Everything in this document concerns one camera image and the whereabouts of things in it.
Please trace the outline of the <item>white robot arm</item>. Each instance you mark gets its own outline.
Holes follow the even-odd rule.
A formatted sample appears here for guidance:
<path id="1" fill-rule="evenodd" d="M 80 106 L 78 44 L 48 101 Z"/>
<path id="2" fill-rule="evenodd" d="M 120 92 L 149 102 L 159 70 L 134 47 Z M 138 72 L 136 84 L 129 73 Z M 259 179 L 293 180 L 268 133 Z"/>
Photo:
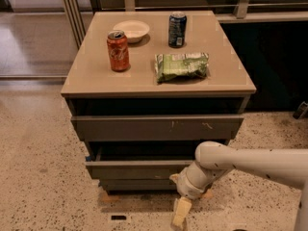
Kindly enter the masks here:
<path id="1" fill-rule="evenodd" d="M 308 231 L 307 149 L 235 149 L 215 141 L 201 143 L 195 150 L 194 161 L 170 176 L 180 194 L 171 225 L 182 230 L 193 201 L 233 169 L 300 189 L 294 231 Z"/>

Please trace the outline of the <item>dark robot base part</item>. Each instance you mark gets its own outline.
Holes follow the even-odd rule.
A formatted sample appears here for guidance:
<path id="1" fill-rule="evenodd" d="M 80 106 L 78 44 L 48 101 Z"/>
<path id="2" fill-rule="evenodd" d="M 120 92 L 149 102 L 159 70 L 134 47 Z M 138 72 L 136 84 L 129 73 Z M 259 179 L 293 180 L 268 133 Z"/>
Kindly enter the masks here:
<path id="1" fill-rule="evenodd" d="M 308 112 L 308 103 L 303 101 L 300 103 L 300 105 L 297 107 L 297 109 L 293 113 L 293 118 L 295 119 L 303 118 L 305 117 L 307 112 Z"/>

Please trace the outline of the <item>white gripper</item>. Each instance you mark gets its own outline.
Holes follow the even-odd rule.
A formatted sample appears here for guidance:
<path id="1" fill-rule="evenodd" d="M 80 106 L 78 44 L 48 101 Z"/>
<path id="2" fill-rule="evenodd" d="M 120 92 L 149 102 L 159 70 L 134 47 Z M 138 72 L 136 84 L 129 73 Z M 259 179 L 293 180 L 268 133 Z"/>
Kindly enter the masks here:
<path id="1" fill-rule="evenodd" d="M 177 191 L 183 196 L 174 201 L 171 226 L 184 228 L 193 205 L 192 200 L 200 198 L 206 192 L 209 175 L 199 167 L 185 167 L 180 174 L 171 174 L 169 180 L 176 184 Z"/>

